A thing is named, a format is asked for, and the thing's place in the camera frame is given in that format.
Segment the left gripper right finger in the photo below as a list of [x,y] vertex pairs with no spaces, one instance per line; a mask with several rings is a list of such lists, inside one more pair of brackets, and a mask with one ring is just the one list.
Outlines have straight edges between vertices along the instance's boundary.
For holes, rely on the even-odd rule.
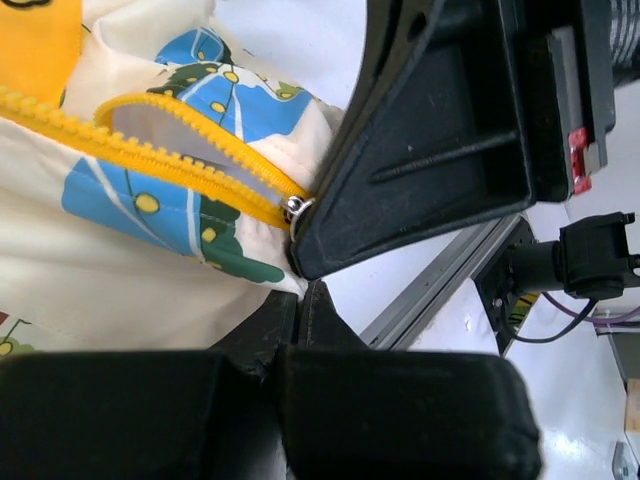
[[298,479],[535,479],[540,432],[507,360],[368,347],[325,283],[279,355],[279,413]]

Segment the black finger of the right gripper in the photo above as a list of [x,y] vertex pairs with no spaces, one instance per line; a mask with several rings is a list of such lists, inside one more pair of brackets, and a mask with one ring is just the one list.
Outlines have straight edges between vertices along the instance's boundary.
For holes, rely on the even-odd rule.
[[294,222],[295,271],[590,187],[615,123],[607,1],[371,1],[359,78]]

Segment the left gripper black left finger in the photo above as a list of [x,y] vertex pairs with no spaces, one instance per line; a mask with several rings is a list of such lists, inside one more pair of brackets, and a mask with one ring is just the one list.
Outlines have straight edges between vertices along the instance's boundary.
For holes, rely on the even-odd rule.
[[2,477],[284,478],[269,374],[296,307],[271,293],[208,349],[4,359]]

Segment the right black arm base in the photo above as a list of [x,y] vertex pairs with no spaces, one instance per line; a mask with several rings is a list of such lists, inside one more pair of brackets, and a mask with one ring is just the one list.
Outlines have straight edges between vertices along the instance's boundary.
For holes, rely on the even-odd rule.
[[508,330],[518,329],[524,320],[525,315],[516,311],[517,303],[530,291],[535,275],[528,270],[542,255],[522,215],[492,223],[478,248],[477,267],[471,278],[501,355],[512,342]]

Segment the yellow hooded dinosaur print jacket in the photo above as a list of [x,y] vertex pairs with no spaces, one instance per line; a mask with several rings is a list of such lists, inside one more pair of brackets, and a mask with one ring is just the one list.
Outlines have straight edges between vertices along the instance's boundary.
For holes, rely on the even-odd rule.
[[206,348],[272,291],[343,114],[212,1],[1,5],[1,354]]

